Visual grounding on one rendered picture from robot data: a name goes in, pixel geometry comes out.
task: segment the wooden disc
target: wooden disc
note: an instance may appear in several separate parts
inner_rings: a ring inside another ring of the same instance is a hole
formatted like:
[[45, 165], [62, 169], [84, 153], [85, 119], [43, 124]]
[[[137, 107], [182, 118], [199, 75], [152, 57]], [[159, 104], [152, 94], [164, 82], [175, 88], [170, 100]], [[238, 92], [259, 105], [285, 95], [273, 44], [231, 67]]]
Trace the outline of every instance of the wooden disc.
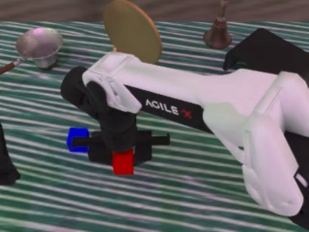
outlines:
[[129, 0], [114, 0], [105, 6], [103, 21], [118, 52], [133, 54], [142, 62], [158, 62], [162, 52], [160, 34], [141, 8]]

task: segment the table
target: table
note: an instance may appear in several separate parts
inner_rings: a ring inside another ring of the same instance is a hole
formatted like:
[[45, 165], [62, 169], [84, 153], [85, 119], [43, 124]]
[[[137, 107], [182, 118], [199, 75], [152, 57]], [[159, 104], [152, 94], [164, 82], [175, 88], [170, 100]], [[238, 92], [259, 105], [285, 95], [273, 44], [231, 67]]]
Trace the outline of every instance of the table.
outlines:
[[[226, 51], [258, 27], [309, 46], [309, 23], [231, 22], [233, 42], [220, 51], [202, 41], [210, 23], [156, 25], [164, 47], [159, 65], [204, 74], [226, 73]], [[0, 232], [304, 231], [251, 199], [241, 165], [213, 135], [141, 113], [139, 129], [169, 132], [171, 145], [154, 148], [153, 160], [127, 177], [68, 152], [69, 127], [94, 130], [98, 123], [61, 98], [61, 81], [73, 67], [90, 67], [112, 45], [101, 22], [2, 22], [0, 64], [18, 56], [20, 34], [39, 26], [58, 29], [65, 42], [52, 71], [27, 61], [1, 76], [0, 121], [22, 179], [0, 187]]]

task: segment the striped tablecloth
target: striped tablecloth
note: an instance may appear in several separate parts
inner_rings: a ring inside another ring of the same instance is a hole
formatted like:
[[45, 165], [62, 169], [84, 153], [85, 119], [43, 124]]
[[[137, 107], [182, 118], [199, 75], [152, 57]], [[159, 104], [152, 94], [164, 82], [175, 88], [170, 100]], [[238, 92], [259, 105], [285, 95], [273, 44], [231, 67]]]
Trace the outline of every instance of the striped tablecloth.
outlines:
[[[258, 27], [309, 46], [306, 23], [229, 23], [233, 42], [221, 51], [202, 41], [209, 23], [156, 25], [164, 46], [159, 65], [204, 74], [226, 73], [226, 51]], [[75, 66], [90, 67], [112, 45], [100, 22], [2, 22], [1, 65], [18, 57], [17, 37], [38, 26], [60, 30], [65, 43], [52, 71], [28, 61], [0, 77], [0, 121], [22, 175], [13, 187], [0, 187], [0, 232], [303, 231], [250, 198], [240, 164], [213, 135], [141, 113], [138, 127], [169, 132], [171, 145], [154, 148], [153, 160], [127, 177], [68, 152], [69, 127], [94, 130], [98, 123], [61, 98], [61, 81]]]

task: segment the red x logo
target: red x logo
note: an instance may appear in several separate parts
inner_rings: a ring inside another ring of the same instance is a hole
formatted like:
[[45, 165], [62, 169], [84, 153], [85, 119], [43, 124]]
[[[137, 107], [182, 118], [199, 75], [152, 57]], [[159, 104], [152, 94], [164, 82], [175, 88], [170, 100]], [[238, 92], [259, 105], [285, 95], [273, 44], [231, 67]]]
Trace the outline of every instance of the red x logo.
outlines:
[[192, 119], [191, 111], [182, 110], [181, 113], [185, 118]]

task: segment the white plastic casing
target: white plastic casing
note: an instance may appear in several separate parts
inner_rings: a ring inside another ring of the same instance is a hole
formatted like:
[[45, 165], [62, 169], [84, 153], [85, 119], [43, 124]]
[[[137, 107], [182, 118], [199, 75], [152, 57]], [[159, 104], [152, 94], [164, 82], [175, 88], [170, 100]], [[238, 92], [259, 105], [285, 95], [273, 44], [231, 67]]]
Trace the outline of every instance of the white plastic casing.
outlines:
[[122, 111], [141, 109], [125, 85], [200, 105], [206, 125], [242, 163], [251, 197], [282, 216], [300, 211], [304, 198], [294, 179], [298, 164], [283, 134], [309, 136], [308, 86], [299, 75], [246, 69], [200, 75], [111, 52], [83, 74], [83, 81], [99, 83], [109, 106]]

